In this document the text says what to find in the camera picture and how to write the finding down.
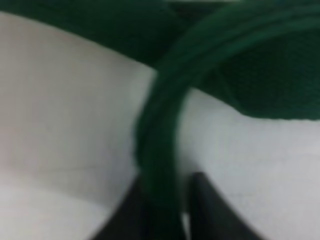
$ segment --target white wall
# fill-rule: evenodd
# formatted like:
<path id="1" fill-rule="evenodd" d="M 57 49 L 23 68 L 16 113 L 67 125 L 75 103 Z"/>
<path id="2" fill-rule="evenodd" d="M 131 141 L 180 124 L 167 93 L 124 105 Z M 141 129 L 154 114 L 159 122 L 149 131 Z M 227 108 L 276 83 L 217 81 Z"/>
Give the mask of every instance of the white wall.
<path id="1" fill-rule="evenodd" d="M 132 129 L 153 71 L 0 15 L 0 239 L 88 240 L 136 174 Z M 205 170 L 267 239 L 318 240 L 320 123 L 245 117 L 192 91 L 181 171 Z"/>
<path id="2" fill-rule="evenodd" d="M 87 240 L 136 175 L 132 129 L 153 71 L 0 14 L 0 239 Z"/>

